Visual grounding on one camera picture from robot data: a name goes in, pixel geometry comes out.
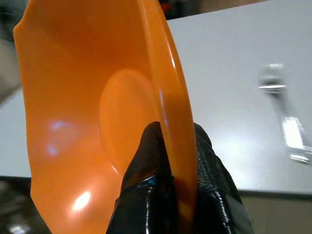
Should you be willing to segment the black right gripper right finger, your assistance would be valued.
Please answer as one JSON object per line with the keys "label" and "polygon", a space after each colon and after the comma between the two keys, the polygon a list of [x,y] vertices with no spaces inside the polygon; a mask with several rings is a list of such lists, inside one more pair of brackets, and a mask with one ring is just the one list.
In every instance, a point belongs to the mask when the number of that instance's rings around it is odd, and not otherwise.
{"label": "black right gripper right finger", "polygon": [[204,129],[194,124],[198,193],[194,234],[253,234],[237,187],[212,148]]}

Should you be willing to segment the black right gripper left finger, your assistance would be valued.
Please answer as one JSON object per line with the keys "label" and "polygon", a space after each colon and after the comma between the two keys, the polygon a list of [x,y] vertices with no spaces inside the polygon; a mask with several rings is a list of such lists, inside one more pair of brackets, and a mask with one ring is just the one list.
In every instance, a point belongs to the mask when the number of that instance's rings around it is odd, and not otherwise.
{"label": "black right gripper left finger", "polygon": [[174,177],[159,122],[144,129],[115,202],[107,234],[177,234]]}

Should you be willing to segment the orange plastic bowl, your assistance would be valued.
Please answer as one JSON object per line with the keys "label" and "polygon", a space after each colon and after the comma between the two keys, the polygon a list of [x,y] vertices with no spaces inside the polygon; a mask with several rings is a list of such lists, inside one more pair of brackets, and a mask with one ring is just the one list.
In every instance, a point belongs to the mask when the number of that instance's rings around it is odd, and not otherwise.
{"label": "orange plastic bowl", "polygon": [[31,197],[50,232],[106,232],[143,130],[158,121],[189,234],[195,128],[158,0],[29,0],[14,40]]}

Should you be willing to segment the clear plastic spoon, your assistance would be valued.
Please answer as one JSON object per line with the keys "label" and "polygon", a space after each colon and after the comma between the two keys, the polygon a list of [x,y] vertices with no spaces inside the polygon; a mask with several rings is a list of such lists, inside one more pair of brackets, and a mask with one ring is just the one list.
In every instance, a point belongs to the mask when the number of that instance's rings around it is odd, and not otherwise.
{"label": "clear plastic spoon", "polygon": [[281,63],[266,65],[260,72],[259,90],[271,98],[276,109],[289,158],[312,164],[312,143],[306,137],[305,130],[288,100],[284,77]]}

